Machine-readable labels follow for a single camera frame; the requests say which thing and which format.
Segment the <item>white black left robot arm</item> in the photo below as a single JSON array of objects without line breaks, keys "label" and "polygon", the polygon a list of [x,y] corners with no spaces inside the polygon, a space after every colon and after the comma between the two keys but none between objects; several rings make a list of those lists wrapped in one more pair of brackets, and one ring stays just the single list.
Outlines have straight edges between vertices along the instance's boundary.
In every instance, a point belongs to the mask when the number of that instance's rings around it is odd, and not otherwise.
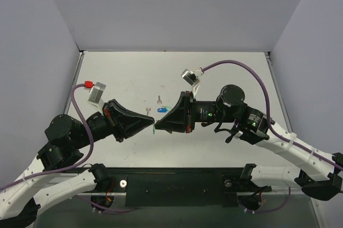
[{"label": "white black left robot arm", "polygon": [[68,166],[79,165],[83,157],[80,149],[111,135],[123,142],[153,124],[154,118],[127,110],[116,100],[105,103],[102,111],[85,122],[66,114],[56,116],[45,130],[48,142],[17,179],[17,184],[1,189],[1,227],[28,227],[54,203],[94,189],[111,190],[114,182],[103,164],[93,164],[52,192],[45,185]]}]

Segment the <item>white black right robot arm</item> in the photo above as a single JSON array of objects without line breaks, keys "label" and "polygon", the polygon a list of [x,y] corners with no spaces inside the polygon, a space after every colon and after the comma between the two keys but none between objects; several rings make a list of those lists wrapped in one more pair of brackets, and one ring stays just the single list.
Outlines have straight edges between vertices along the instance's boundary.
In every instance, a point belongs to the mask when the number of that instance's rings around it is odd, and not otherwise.
[{"label": "white black right robot arm", "polygon": [[292,166],[263,167],[246,164],[239,182],[242,188],[277,186],[300,189],[314,199],[328,201],[342,191],[342,154],[327,154],[301,142],[266,114],[249,107],[244,91],[236,85],[224,86],[215,101],[198,101],[192,92],[181,92],[176,105],[154,127],[169,133],[191,133],[195,124],[216,124],[215,133],[228,132],[232,139],[265,148]]}]

